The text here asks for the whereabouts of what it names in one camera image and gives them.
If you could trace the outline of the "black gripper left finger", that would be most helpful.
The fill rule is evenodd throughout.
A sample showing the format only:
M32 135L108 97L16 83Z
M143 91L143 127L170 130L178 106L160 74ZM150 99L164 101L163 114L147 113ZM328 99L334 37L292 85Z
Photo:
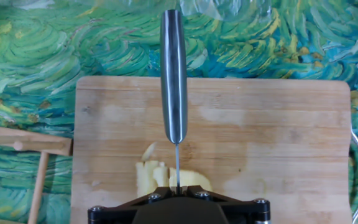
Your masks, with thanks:
M152 193L116 207L95 205L88 209L88 224L132 223L140 208L177 195L177 188L157 187Z

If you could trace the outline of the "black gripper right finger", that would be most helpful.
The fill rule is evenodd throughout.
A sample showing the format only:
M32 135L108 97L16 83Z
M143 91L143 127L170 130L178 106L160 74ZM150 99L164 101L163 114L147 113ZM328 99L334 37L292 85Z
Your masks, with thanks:
M199 185L182 187L182 205L188 223L270 224L270 202L264 198L242 201L208 191Z

